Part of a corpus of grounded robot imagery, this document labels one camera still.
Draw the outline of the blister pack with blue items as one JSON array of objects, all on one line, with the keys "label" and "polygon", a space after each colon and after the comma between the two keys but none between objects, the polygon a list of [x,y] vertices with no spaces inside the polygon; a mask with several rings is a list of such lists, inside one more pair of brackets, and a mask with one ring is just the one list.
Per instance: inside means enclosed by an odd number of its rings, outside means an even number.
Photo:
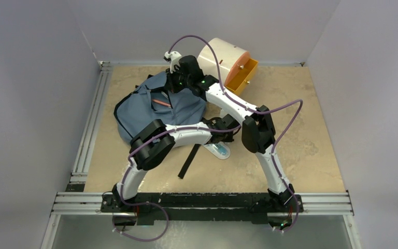
[{"label": "blister pack with blue items", "polygon": [[230,148],[225,142],[206,144],[204,147],[220,160],[226,160],[231,155]]}]

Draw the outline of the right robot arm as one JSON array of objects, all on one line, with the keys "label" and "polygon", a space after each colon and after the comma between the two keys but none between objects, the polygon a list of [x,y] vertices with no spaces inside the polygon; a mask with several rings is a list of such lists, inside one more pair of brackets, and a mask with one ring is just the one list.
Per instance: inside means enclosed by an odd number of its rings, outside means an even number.
[{"label": "right robot arm", "polygon": [[272,111],[266,106],[256,107],[227,90],[220,77],[205,75],[195,56],[181,56],[177,52],[166,52],[164,59],[170,63],[166,70],[165,86],[173,93],[189,89],[195,96],[222,108],[227,115],[212,124],[201,121],[186,126],[167,125],[175,145],[181,142],[207,144],[223,140],[233,130],[241,130],[241,141],[249,152],[254,153],[263,169],[268,184],[270,204],[276,211],[300,204],[294,188],[286,177],[278,155],[276,131]]}]

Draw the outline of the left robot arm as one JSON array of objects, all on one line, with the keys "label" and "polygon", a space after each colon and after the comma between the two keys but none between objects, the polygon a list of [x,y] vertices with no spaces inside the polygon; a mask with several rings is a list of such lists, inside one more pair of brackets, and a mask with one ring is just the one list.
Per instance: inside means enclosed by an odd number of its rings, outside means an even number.
[{"label": "left robot arm", "polygon": [[239,129],[240,124],[230,115],[179,126],[164,124],[160,119],[152,121],[130,141],[128,167],[112,189],[114,206],[120,212],[131,210],[147,172],[159,166],[173,148],[232,142]]}]

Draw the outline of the blue backpack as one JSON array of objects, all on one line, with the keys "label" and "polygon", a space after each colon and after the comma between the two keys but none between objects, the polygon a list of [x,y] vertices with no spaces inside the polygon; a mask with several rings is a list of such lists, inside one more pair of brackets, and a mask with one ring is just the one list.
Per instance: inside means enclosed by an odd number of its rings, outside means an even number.
[{"label": "blue backpack", "polygon": [[[164,88],[165,72],[150,75],[143,83],[116,104],[113,115],[121,139],[130,141],[152,121],[160,119],[166,125],[193,125],[203,120],[206,103],[184,89],[171,93]],[[157,99],[172,108],[152,102]]]}]

